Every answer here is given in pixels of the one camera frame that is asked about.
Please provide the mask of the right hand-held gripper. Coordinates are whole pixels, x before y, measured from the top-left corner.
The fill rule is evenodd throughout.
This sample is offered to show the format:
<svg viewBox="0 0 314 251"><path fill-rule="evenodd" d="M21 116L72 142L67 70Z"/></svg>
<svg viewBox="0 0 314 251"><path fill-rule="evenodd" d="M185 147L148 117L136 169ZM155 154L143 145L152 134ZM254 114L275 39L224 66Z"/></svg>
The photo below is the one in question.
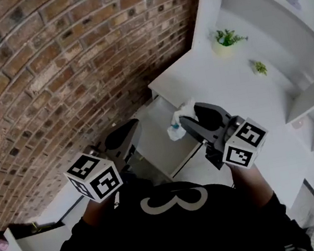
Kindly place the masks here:
<svg viewBox="0 0 314 251"><path fill-rule="evenodd" d="M197 119L181 116L184 130L198 142L206 140L206 158L217 169L224 164L249 169L265 143L268 131L250 118L233 116L218 105L196 102Z"/></svg>

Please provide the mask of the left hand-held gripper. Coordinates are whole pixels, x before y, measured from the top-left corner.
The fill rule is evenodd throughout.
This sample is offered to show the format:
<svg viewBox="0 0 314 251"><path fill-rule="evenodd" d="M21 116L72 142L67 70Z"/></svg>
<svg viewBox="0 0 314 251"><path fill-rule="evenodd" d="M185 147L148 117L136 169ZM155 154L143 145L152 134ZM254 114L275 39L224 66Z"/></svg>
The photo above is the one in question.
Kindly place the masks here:
<svg viewBox="0 0 314 251"><path fill-rule="evenodd" d="M105 139L107 151L86 147L68 163L64 176L79 194L94 202L103 202L121 186L136 179L128 162L135 153L141 130L136 118L114 126Z"/></svg>

